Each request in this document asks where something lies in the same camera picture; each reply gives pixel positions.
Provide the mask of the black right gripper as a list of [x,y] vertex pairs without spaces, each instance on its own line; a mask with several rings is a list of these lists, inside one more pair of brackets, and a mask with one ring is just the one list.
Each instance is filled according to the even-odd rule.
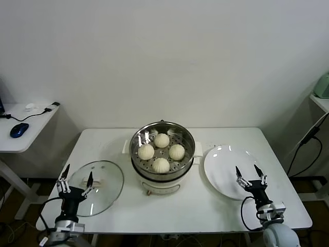
[[267,185],[266,185],[267,176],[263,173],[263,171],[256,164],[254,164],[254,168],[255,168],[260,180],[251,180],[251,181],[245,180],[242,177],[242,174],[241,174],[238,166],[236,166],[235,167],[236,176],[237,176],[236,181],[241,187],[244,187],[244,190],[246,192],[249,192],[253,195],[256,206],[264,206],[267,204],[271,204],[272,200],[269,199],[269,197],[267,196],[267,194],[265,192],[265,190],[267,188]]

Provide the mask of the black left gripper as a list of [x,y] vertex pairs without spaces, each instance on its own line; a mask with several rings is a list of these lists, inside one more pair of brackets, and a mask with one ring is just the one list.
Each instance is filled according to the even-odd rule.
[[77,219],[79,204],[93,190],[93,172],[91,171],[87,180],[86,189],[69,187],[67,175],[70,169],[68,164],[57,180],[59,197],[63,200],[61,205],[60,219]]

